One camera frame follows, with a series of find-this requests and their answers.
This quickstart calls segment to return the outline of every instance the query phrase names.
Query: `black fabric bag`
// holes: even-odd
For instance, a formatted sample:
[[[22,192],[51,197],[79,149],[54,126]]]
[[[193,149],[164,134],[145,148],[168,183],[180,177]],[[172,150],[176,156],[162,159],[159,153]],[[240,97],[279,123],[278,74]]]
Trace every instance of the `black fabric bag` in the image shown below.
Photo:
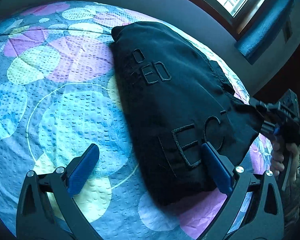
[[[118,26],[112,37],[122,107],[152,197],[167,205],[213,190],[199,146],[209,141],[239,165],[263,117],[234,97],[217,62],[164,24]]]

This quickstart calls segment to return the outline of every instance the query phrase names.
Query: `pink circle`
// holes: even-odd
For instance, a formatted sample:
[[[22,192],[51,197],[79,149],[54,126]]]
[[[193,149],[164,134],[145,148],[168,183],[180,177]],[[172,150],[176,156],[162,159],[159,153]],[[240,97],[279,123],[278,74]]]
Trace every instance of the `pink circle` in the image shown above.
[[[259,134],[259,139],[260,139],[260,142],[262,143],[263,147],[267,148],[267,138],[264,135]]]
[[[131,16],[135,17],[139,21],[144,21],[144,22],[160,22],[160,23],[162,23],[162,21],[160,21],[160,20],[158,20],[156,18],[153,18],[151,16],[145,15],[143,13],[131,11],[129,9],[125,9],[125,11],[126,11],[126,13],[128,13]]]
[[[241,89],[240,86],[238,86],[237,84],[232,84],[232,87],[234,89],[234,96],[240,100],[242,100],[246,105],[249,104],[249,102],[247,101],[246,97],[245,97],[245,94],[244,94],[244,91],[243,89]]]
[[[48,30],[42,27],[31,27],[19,36],[8,39],[3,53],[7,57],[17,57],[26,50],[41,45],[48,35]]]
[[[173,204],[181,229],[191,238],[197,239],[219,212],[226,198],[227,196],[216,188]]]
[[[83,82],[107,73],[113,66],[108,46],[84,36],[66,36],[49,43],[60,53],[58,66],[47,78],[55,82]]]
[[[96,23],[99,23],[101,25],[105,25],[108,27],[115,27],[115,26],[124,26],[131,24],[131,22],[120,15],[114,14],[114,13],[98,13],[93,20]]]
[[[249,151],[250,151],[250,158],[251,158],[251,163],[252,163],[254,173],[262,175],[265,172],[266,168],[264,165],[261,152],[258,150],[255,143],[253,143],[250,146]]]
[[[70,7],[66,2],[57,2],[46,5],[40,5],[34,8],[30,8],[21,13],[21,15],[33,14],[36,16],[49,15],[56,12],[62,12]]]

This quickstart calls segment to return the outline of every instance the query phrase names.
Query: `blue gripper pad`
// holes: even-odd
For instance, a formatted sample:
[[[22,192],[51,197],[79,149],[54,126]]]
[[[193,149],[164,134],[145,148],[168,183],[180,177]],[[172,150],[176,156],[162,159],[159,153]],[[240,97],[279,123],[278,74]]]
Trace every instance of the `blue gripper pad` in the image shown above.
[[[229,159],[220,155],[208,142],[201,146],[202,162],[206,164],[208,173],[217,185],[219,191],[228,197],[233,192],[233,169],[234,166]]]
[[[99,147],[95,144],[91,144],[84,152],[84,154],[82,155],[82,159],[68,179],[67,190],[70,197],[73,197],[73,195],[80,193],[99,160],[99,154]]]

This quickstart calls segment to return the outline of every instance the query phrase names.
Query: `yellow circle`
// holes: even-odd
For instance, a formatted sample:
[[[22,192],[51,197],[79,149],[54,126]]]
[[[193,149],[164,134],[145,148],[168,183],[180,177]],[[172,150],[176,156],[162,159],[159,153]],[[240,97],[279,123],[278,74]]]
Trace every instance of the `yellow circle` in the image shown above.
[[[36,161],[33,170],[37,174],[51,173],[56,169],[52,161],[46,154],[42,154]],[[53,193],[47,193],[54,215],[63,219],[57,201]],[[73,197],[82,214],[88,220],[93,222],[100,218],[107,210],[112,196],[110,180],[108,177],[100,179],[88,179],[81,192]]]
[[[122,111],[122,105],[120,101],[120,96],[119,96],[119,91],[115,80],[115,76],[112,76],[110,78],[107,89],[108,89],[108,95],[111,98],[111,100],[114,101],[117,108]]]
[[[59,64],[60,54],[49,46],[37,46],[16,57],[7,70],[15,85],[25,85],[49,75]]]

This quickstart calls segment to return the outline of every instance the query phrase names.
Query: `finger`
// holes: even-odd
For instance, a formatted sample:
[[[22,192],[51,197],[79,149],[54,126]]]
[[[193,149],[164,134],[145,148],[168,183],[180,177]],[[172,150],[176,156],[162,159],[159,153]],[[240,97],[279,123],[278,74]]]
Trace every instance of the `finger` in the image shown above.
[[[278,142],[274,142],[274,143],[272,144],[272,149],[273,149],[274,151],[279,151],[279,150],[280,150],[280,144],[279,144]]]
[[[272,173],[275,177],[279,176],[280,172],[278,170],[276,170],[273,166],[270,166],[270,170],[272,171]]]
[[[283,162],[284,157],[283,157],[283,153],[282,152],[278,152],[278,151],[272,151],[271,153],[272,159],[277,161],[277,162]]]
[[[279,145],[280,145],[280,148],[279,148],[279,149],[280,149],[280,150],[283,150],[284,147],[285,147],[285,143],[284,143],[283,137],[282,137],[281,135],[276,136],[276,137],[275,137],[275,140],[276,140],[276,142],[279,143]]]
[[[295,143],[287,143],[286,148],[292,153],[293,156],[299,155],[299,149]]]
[[[273,168],[275,168],[276,170],[278,170],[278,171],[284,171],[284,165],[280,162],[275,161],[275,160],[271,161],[271,166]]]

